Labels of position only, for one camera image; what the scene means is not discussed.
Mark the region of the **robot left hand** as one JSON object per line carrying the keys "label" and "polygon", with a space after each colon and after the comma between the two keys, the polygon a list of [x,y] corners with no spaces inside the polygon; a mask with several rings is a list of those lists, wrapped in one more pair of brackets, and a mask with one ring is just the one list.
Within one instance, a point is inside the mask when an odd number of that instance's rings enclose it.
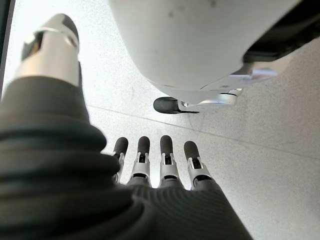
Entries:
{"label": "robot left hand", "polygon": [[193,141],[184,144],[189,190],[167,135],[159,187],[150,184],[146,136],[128,183],[120,184],[128,140],[103,154],[107,141],[90,123],[78,54],[77,28],[63,13],[24,42],[0,102],[1,239],[251,239]]}

